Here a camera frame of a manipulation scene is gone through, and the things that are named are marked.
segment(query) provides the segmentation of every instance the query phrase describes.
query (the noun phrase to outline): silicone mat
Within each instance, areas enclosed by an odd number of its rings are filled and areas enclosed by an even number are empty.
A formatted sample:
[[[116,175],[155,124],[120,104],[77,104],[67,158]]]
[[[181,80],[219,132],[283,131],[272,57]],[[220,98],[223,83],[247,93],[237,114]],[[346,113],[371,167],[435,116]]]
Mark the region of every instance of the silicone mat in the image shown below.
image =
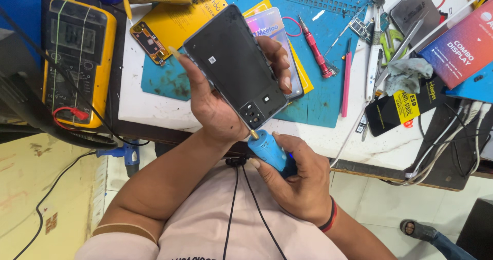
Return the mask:
[[[262,0],[226,0],[229,4],[236,4],[241,11],[248,10],[260,1]],[[366,5],[368,1],[270,0],[273,6],[279,8],[281,16],[298,19],[299,14],[303,18],[303,21],[315,37],[322,54],[335,41],[359,7]],[[361,13],[360,18],[364,19],[365,14],[366,10]],[[299,32],[299,28],[294,22],[286,19],[284,21],[287,32],[291,34]],[[347,52],[349,38],[353,39],[351,50],[354,54],[358,36],[348,29],[326,57],[340,69],[340,73],[337,76],[323,79],[320,68],[305,37],[303,35],[289,37],[315,88],[303,98],[288,105],[275,118],[324,127],[334,128],[336,126],[342,103],[345,72],[345,62],[342,61],[341,57]],[[146,57],[141,87],[144,92],[148,93],[185,101],[190,99],[190,86],[185,70],[173,56],[167,59],[163,67],[156,65],[149,57]]]

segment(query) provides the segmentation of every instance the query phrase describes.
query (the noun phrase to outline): yellow multimeter case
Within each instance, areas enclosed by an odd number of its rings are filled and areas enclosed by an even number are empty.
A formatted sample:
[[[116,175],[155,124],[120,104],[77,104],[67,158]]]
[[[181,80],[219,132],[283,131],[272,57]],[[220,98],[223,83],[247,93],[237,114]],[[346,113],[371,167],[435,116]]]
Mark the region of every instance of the yellow multimeter case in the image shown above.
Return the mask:
[[[115,17],[74,0],[52,0],[46,25],[46,53],[68,72],[84,97],[104,118],[115,43]],[[71,107],[89,114],[89,118],[80,120],[70,111],[59,111],[58,121],[76,127],[100,126],[99,118],[77,96],[70,83],[45,61],[43,103],[51,112]]]

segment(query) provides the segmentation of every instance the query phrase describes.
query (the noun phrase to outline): red bracelet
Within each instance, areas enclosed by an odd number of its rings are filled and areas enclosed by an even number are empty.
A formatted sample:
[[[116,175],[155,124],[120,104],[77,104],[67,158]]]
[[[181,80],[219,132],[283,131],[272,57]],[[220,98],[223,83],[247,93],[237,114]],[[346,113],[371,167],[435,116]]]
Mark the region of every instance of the red bracelet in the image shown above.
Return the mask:
[[[334,201],[334,198],[330,196],[332,200],[332,210],[330,211],[330,219],[328,222],[326,222],[324,225],[320,226],[318,229],[322,230],[323,233],[329,231],[330,228],[332,228],[332,225],[334,224],[334,221],[336,220],[337,216],[337,204]]]

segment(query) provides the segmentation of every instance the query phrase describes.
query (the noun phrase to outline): red precision screwdriver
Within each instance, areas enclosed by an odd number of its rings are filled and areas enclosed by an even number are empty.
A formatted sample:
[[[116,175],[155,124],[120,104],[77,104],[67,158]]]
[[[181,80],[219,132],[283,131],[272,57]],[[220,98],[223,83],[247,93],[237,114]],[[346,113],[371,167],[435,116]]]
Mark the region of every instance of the red precision screwdriver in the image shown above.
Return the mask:
[[[303,33],[305,34],[305,39],[307,40],[308,46],[311,48],[311,51],[315,55],[315,61],[317,61],[318,66],[322,70],[322,77],[329,78],[330,76],[332,76],[332,71],[330,71],[329,68],[327,68],[327,65],[325,64],[325,59],[317,47],[315,38],[310,33],[310,31],[308,31],[308,27],[305,25],[300,15],[298,15],[298,17],[300,18],[300,26],[301,29],[303,30]]]

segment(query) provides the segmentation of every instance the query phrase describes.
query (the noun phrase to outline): jeans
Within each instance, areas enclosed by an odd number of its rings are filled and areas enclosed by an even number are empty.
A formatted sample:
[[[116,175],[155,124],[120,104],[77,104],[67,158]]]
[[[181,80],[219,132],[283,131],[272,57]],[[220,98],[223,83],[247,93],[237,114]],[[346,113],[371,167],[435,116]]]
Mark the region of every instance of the jeans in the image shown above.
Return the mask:
[[[430,244],[437,248],[447,260],[476,260],[440,232],[436,233]]]

